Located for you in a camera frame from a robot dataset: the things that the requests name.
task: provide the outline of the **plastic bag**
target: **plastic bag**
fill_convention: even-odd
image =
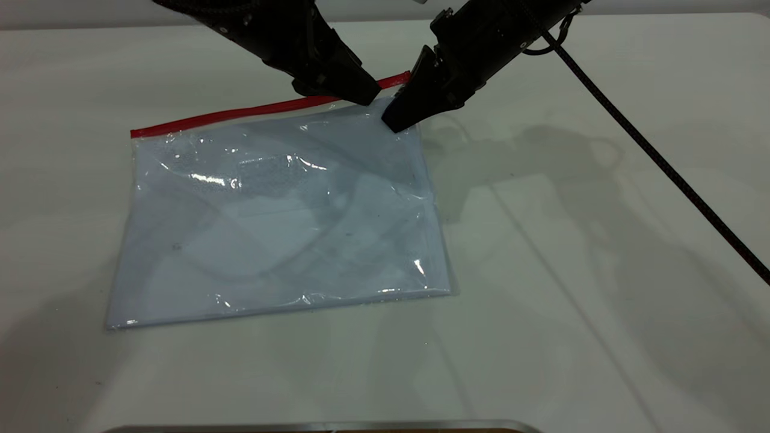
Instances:
[[[416,129],[381,122],[390,98],[331,100],[132,132],[136,184],[108,327],[450,293]]]

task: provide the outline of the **white tabletop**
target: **white tabletop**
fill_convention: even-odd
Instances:
[[[335,26],[377,77],[427,22]],[[770,21],[575,20],[597,84],[770,262]],[[129,130],[292,99],[199,27],[0,33],[0,431],[513,419],[770,425],[770,288],[556,55],[421,126],[457,296],[104,331]]]

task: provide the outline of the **black cable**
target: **black cable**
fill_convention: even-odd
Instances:
[[[727,227],[724,221],[714,210],[706,204],[705,201],[692,189],[687,181],[674,169],[671,164],[645,139],[645,137],[626,119],[625,116],[618,110],[615,105],[610,102],[607,96],[599,90],[599,88],[591,81],[590,78],[583,72],[580,66],[572,59],[572,57],[561,47],[561,44],[554,39],[554,37],[548,32],[548,30],[540,23],[534,13],[529,9],[529,6],[525,0],[516,0],[519,6],[524,10],[527,18],[532,25],[542,34],[543,38],[548,41],[548,44],[554,51],[561,57],[561,60],[567,65],[572,73],[583,83],[583,86],[592,94],[594,98],[610,113],[613,119],[631,136],[632,139],[644,150],[645,153],[652,159],[652,161],[658,165],[658,167],[665,173],[666,176],[676,185],[680,191],[695,205],[696,208],[703,214],[703,216],[711,223],[712,226],[727,240],[727,242],[735,249],[735,251],[743,257],[743,260],[748,263],[754,272],[762,278],[767,285],[770,285],[770,270],[759,260],[754,253],[743,243],[730,227]]]
[[[556,39],[556,43],[558,45],[561,45],[564,43],[564,41],[567,40],[567,35],[570,31],[570,25],[572,25],[572,19],[579,14],[582,11],[582,8],[576,8],[574,11],[570,12],[570,15],[567,15],[564,17],[564,21],[561,22],[559,25],[559,37]],[[554,47],[552,45],[549,45],[546,48],[543,49],[525,49],[524,54],[526,55],[544,55],[548,54],[549,52],[553,52]]]

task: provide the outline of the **white surface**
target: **white surface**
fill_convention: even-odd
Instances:
[[[337,28],[375,76],[411,68],[432,40],[425,22]],[[574,57],[770,262],[770,21],[573,29]],[[422,125],[458,296],[105,333],[129,129],[293,98],[289,83],[197,27],[0,35],[4,433],[770,425],[770,290],[554,55],[517,59]]]
[[[316,0],[330,21],[432,19],[466,0]],[[594,0],[588,14],[749,12],[770,10],[770,0]],[[0,29],[60,29],[191,22],[150,0],[1,0]]]

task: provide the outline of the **red zipper seal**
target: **red zipper seal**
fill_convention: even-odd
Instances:
[[[409,82],[412,74],[406,71],[397,76],[381,79],[377,82],[383,89],[394,86],[400,86]],[[154,136],[164,136],[165,134],[178,133],[185,129],[198,128],[200,126],[211,125],[212,123],[225,122],[227,120],[240,119],[241,117],[262,116],[266,114],[276,114],[278,112],[294,111],[297,109],[307,109],[311,107],[322,106],[340,98],[332,96],[308,96],[307,98],[293,99],[291,101],[268,104],[266,106],[251,107],[245,109],[229,109],[226,111],[212,112],[202,116],[190,117],[188,119],[176,120],[174,122],[162,123],[160,125],[150,126],[149,128],[133,129],[131,138],[140,139]]]

